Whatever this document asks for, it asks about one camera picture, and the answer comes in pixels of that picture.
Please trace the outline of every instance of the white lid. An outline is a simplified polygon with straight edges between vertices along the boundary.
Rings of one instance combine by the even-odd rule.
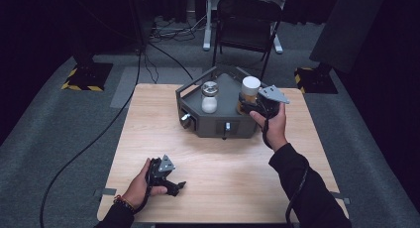
[[[250,96],[257,95],[261,84],[260,80],[254,76],[245,77],[242,80],[242,92]]]

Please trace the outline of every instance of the jar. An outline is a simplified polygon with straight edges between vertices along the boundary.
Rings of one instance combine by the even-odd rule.
[[[217,110],[217,94],[219,85],[214,81],[207,81],[201,86],[201,109],[205,113]]]
[[[259,93],[261,86],[261,82],[258,78],[254,76],[247,76],[242,81],[241,86],[241,95],[242,97],[250,103],[256,103],[257,100],[257,94]],[[240,114],[246,114],[242,109],[242,104],[239,101],[237,106],[237,111]]]

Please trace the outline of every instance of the black jacket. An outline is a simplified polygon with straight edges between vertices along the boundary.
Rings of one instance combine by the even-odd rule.
[[[290,199],[302,180],[306,159],[290,144],[280,148],[269,160],[278,172],[281,186]],[[352,224],[336,199],[325,186],[322,177],[309,168],[305,185],[294,201],[293,210],[302,228],[349,228]],[[111,206],[98,228],[129,228],[134,221],[132,212],[121,205]]]

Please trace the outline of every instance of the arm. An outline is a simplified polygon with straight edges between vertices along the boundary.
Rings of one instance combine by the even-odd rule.
[[[279,148],[269,161],[278,172],[281,186],[290,199],[302,180],[306,159],[290,144]],[[293,204],[302,227],[352,227],[322,177],[309,168],[305,184]]]
[[[146,174],[149,170],[151,160],[147,159],[140,173],[132,180],[127,191],[119,198],[124,202],[114,202],[103,221],[100,221],[97,228],[129,228],[134,222],[134,210],[139,208],[146,196]],[[154,186],[151,195],[165,194],[167,188]]]
[[[250,115],[263,127],[265,118],[261,114],[252,111]],[[307,160],[287,142],[285,127],[285,104],[280,103],[278,114],[268,120],[266,138],[274,150],[269,164],[278,172],[281,186],[290,199],[302,180]],[[292,208],[302,227],[352,227],[322,177],[311,168]]]

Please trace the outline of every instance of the human hand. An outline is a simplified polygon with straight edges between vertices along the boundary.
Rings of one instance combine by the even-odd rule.
[[[256,111],[251,111],[250,116],[263,128],[265,117]],[[268,131],[266,132],[266,139],[276,152],[282,146],[287,144],[285,137],[286,130],[286,112],[285,104],[280,102],[278,114],[268,120]]]
[[[146,189],[148,184],[146,183],[146,174],[148,173],[149,166],[151,165],[151,159],[147,159],[140,173],[132,180],[127,191],[122,197],[127,200],[134,209],[140,207],[145,199]],[[151,191],[151,196],[158,194],[166,194],[167,188],[164,186],[154,186]]]

